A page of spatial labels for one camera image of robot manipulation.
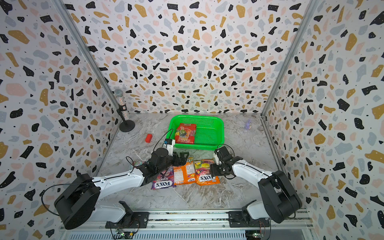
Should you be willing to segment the purple Fox's candy bag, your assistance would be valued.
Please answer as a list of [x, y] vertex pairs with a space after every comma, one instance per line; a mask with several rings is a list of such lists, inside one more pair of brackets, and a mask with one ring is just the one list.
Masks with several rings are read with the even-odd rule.
[[176, 187], [176, 185], [173, 167], [169, 167], [168, 169], [161, 172], [152, 183], [152, 190], [168, 189], [174, 187]]

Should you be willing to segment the yellow orange Fox's candy bag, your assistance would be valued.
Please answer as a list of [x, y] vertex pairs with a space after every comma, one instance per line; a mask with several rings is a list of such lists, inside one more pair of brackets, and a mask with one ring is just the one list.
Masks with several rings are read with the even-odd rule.
[[216, 185], [220, 183], [219, 177], [217, 176], [213, 177], [211, 174], [210, 167], [214, 163], [215, 161], [212, 159], [194, 161], [196, 183], [199, 186], [210, 186], [210, 185]]

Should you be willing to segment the teal Fox's candy bag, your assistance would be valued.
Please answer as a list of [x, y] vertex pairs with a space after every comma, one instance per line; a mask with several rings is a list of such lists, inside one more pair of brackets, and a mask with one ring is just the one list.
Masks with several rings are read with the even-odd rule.
[[136, 161], [134, 162], [135, 169], [139, 169], [145, 162], [143, 161]]

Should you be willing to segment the red candy bag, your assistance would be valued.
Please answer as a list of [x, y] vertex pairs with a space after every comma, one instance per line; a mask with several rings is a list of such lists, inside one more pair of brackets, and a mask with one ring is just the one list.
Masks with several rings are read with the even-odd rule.
[[197, 130], [196, 124], [181, 123], [175, 133], [176, 143], [193, 145], [195, 143], [196, 130]]

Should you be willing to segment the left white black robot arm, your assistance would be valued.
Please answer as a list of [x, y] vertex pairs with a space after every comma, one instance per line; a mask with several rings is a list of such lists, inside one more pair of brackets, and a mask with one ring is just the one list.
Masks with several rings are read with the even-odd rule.
[[111, 194], [151, 184], [170, 167], [187, 163], [188, 152], [169, 153], [165, 148], [153, 151], [151, 158], [130, 171], [104, 176], [78, 176], [55, 200], [54, 206], [66, 230], [86, 222], [106, 222], [107, 228], [126, 228], [133, 221], [133, 211], [124, 202], [120, 206], [102, 205], [101, 199]]

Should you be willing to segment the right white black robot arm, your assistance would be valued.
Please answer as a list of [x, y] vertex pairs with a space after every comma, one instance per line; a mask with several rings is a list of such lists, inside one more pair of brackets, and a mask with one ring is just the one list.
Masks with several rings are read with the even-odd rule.
[[256, 227], [271, 221], [280, 224], [294, 218], [303, 204], [288, 176], [282, 171], [270, 172], [230, 154], [227, 145], [218, 145], [214, 151], [215, 163], [210, 165], [211, 176], [241, 178], [256, 186], [262, 200], [254, 200], [241, 211], [229, 212], [232, 228]]

